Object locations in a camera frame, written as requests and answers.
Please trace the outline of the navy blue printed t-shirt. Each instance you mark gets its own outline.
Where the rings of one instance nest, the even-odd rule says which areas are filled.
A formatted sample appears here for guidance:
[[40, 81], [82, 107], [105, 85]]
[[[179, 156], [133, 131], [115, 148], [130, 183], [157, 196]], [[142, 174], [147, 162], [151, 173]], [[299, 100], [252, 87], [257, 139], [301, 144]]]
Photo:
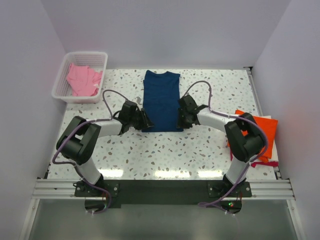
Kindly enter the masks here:
[[146, 71], [143, 80], [143, 108], [154, 126], [144, 129], [144, 133], [183, 131], [177, 127], [179, 85], [179, 73]]

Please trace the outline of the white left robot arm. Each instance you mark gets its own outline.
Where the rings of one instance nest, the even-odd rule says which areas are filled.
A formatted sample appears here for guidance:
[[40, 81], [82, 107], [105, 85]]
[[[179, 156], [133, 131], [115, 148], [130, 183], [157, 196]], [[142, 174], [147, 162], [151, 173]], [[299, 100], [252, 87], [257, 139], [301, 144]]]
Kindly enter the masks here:
[[98, 138], [120, 136], [130, 128], [141, 131], [153, 126], [145, 109], [129, 100], [111, 118], [86, 120], [75, 116], [58, 139], [52, 162], [72, 165], [85, 182], [86, 191], [99, 196], [104, 190], [104, 177], [92, 159]]

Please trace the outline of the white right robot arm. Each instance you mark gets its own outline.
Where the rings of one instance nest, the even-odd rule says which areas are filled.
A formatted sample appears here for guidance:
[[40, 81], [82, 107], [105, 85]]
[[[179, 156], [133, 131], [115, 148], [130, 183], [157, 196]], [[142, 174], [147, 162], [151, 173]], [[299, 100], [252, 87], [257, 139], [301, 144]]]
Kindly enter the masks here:
[[197, 105], [190, 95], [179, 99], [178, 104], [178, 128], [189, 129], [194, 125], [202, 125], [226, 134], [232, 161], [223, 176], [222, 189], [227, 196], [235, 196], [241, 190], [240, 183], [246, 179], [250, 162], [268, 148], [266, 134], [247, 112], [241, 115], [216, 112], [207, 105]]

